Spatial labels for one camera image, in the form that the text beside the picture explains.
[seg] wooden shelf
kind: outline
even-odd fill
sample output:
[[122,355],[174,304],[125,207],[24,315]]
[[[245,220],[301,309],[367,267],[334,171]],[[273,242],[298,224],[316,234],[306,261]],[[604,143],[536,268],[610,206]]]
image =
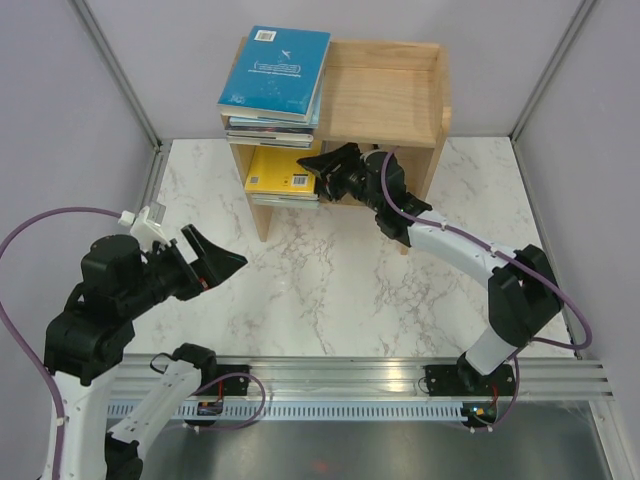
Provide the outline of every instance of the wooden shelf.
[[[245,42],[243,38],[236,59]],[[424,199],[450,124],[449,58],[441,45],[331,41],[315,138],[335,142],[335,147],[358,142],[362,151],[372,143],[399,146],[396,157],[407,188]],[[231,145],[231,150],[244,182],[254,147]],[[273,207],[253,205],[249,195],[247,200],[258,235],[266,241]],[[348,196],[341,205],[360,204]]]

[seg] white wall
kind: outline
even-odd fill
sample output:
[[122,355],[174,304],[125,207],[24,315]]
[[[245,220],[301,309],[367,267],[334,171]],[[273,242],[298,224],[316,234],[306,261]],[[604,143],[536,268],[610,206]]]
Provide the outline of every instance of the white wall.
[[[55,207],[137,207],[150,146],[68,2],[4,2],[0,65],[0,239]],[[81,279],[80,259],[115,227],[87,214],[45,220],[0,261],[0,298],[39,354],[48,323]],[[0,478],[34,480],[51,399],[1,324],[0,352]]]
[[600,2],[519,141],[562,286],[640,453],[640,3]]
[[223,135],[216,102],[255,24],[450,49],[452,134],[511,132],[579,0],[89,0],[163,138]]

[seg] barcode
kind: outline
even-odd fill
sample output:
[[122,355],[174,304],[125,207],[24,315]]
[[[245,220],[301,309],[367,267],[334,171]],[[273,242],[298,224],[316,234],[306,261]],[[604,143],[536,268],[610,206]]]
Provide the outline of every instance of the barcode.
[[309,177],[306,174],[295,174],[293,176],[293,186],[294,187],[306,187],[307,181]]
[[258,30],[254,40],[259,42],[273,42],[274,38],[276,38],[276,32],[273,30]]

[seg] white marble surface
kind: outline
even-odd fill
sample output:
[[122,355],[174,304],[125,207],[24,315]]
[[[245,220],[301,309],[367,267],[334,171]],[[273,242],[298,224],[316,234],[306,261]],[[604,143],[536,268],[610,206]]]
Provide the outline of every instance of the white marble surface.
[[[427,200],[485,237],[539,244],[506,138],[450,139]],[[193,223],[249,265],[138,319],[128,352],[194,342],[227,355],[457,356],[487,325],[482,287],[428,253],[401,256],[364,208],[276,209],[261,243],[224,140],[175,141],[159,201],[180,245]],[[542,333],[568,341],[560,317]],[[534,345],[523,355],[570,354]]]

